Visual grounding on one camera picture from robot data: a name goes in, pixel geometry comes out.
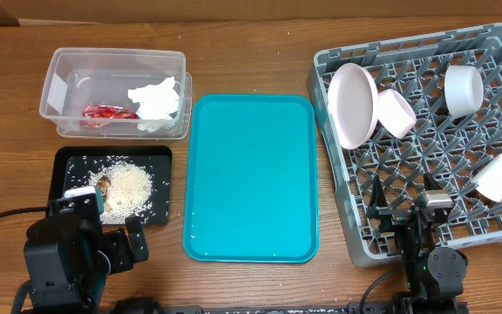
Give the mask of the brown food scrap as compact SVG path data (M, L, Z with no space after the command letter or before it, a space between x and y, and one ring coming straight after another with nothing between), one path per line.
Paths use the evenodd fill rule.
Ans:
M110 204L107 202L107 190L111 186L111 181L107 176L103 175L98 179L97 186L100 189L102 195L105 212L108 213L112 210Z

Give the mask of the pink bowl with rice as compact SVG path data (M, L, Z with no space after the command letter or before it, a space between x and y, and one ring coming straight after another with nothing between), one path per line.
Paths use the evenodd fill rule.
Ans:
M412 107L396 90L378 93L377 118L394 137L402 139L417 123Z

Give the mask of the grey-green bowl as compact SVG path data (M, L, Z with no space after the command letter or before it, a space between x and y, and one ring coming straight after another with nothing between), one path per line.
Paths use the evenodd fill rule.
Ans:
M453 119L476 113L483 104L484 85L475 66L450 65L444 77L447 110Z

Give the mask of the small white cup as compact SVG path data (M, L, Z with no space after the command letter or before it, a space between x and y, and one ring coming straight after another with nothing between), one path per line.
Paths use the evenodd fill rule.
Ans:
M502 154L483 167L471 182L476 184L476 190L491 201L502 201Z

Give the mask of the large white plate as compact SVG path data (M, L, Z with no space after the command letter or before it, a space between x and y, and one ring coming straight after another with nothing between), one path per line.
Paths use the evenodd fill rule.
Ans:
M377 108L371 75L353 63L339 67L329 83L328 109L342 148L355 149L370 139L377 125Z

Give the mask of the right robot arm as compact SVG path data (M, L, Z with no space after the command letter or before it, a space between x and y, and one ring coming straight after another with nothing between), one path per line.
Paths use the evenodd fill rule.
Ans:
M392 208L378 175L372 177L368 217L379 231L392 232L401 251L408 290L381 306L384 313L467 313L456 297L464 292L468 259L459 250L435 244L433 229L448 221L453 201L434 177L424 174L424 191L410 208Z

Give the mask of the red foil snack wrapper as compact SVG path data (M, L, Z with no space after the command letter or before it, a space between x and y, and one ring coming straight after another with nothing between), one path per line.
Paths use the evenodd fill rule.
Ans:
M139 119L134 111L107 105L88 105L82 112L82 116L91 120L82 120L80 125L92 128L108 125L107 119Z

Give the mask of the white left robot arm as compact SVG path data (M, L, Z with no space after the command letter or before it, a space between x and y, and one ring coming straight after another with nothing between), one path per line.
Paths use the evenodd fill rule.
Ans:
M11 311L25 313L99 313L110 275L132 270L149 258L139 218L124 229L104 232L97 222L77 215L52 216L27 230L24 259L30 279L15 295Z

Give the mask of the pile of white rice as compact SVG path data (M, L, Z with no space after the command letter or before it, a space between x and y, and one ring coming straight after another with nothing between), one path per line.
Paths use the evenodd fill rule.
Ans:
M168 155L72 156L67 160L63 189L97 186L103 175L111 181L111 211L102 223L119 225L131 215L144 224L164 224L169 217L171 157Z

